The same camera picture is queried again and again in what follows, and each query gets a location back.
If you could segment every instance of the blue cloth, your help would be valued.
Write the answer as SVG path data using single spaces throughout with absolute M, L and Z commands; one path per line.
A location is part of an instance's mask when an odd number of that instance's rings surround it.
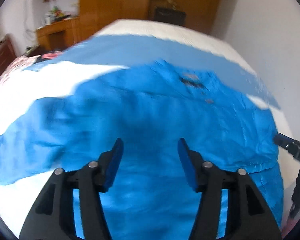
M 237 63 L 175 41 L 137 35 L 105 35 L 91 37 L 67 49 L 61 56 L 34 64 L 27 70 L 37 71 L 47 64 L 63 60 L 77 64 L 123 65 L 148 64 L 163 59 L 174 66 L 213 71 L 225 85 L 244 94 L 260 97 L 280 109 L 263 81 Z
M 203 87 L 180 81 L 189 77 Z M 271 112 L 214 73 L 153 62 L 86 81 L 64 98 L 36 100 L 0 136 L 0 184 L 54 163 L 66 171 L 80 169 L 120 137 L 122 161 L 113 187 L 101 195 L 113 239 L 187 239 L 200 195 L 187 185 L 178 157 L 177 142 L 184 137 L 221 169 L 245 168 L 280 224 L 283 185 L 275 134 Z M 226 199 L 223 192 L 219 236 Z M 76 197 L 74 204 L 78 221 Z M 83 237 L 80 223 L 76 226 Z

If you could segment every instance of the metal screw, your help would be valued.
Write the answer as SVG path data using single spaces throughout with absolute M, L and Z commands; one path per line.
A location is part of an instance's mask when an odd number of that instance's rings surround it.
M 62 174 L 64 171 L 65 171 L 65 170 L 64 170 L 63 168 L 56 168 L 56 169 L 54 170 L 54 174 L 60 175 L 60 174 Z
M 99 163 L 96 161 L 92 161 L 92 162 L 89 162 L 88 166 L 89 166 L 89 168 L 96 168 L 99 166 Z
M 247 174 L 247 171 L 245 169 L 238 169 L 238 173 L 240 175 L 246 175 Z
M 204 168 L 212 168 L 213 164 L 212 164 L 212 162 L 204 162 L 204 163 L 202 163 L 202 166 Z

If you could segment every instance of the bed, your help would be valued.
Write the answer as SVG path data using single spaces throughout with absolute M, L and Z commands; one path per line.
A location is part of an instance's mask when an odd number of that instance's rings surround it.
M 205 91 L 185 86 L 180 76 L 203 82 Z M 55 59 L 15 71 L 0 88 L 0 216 L 18 236 L 53 169 L 80 168 L 118 136 L 129 154 L 114 189 L 102 197 L 113 238 L 185 239 L 199 196 L 170 155 L 183 135 L 220 168 L 245 168 L 280 225 L 283 184 L 272 143 L 277 131 L 290 131 L 280 107 L 230 45 L 179 26 L 118 20 Z M 226 210 L 224 191 L 219 237 Z

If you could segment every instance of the wooden headboard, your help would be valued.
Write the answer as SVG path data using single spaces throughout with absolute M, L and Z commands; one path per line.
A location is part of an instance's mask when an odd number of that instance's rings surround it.
M 16 59 L 16 53 L 12 46 L 9 34 L 0 41 L 0 75 Z

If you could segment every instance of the wooden desk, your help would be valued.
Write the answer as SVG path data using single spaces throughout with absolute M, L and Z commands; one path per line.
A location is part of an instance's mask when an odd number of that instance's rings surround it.
M 47 51 L 71 47 L 81 41 L 79 24 L 79 17 L 77 17 L 37 29 L 39 45 Z

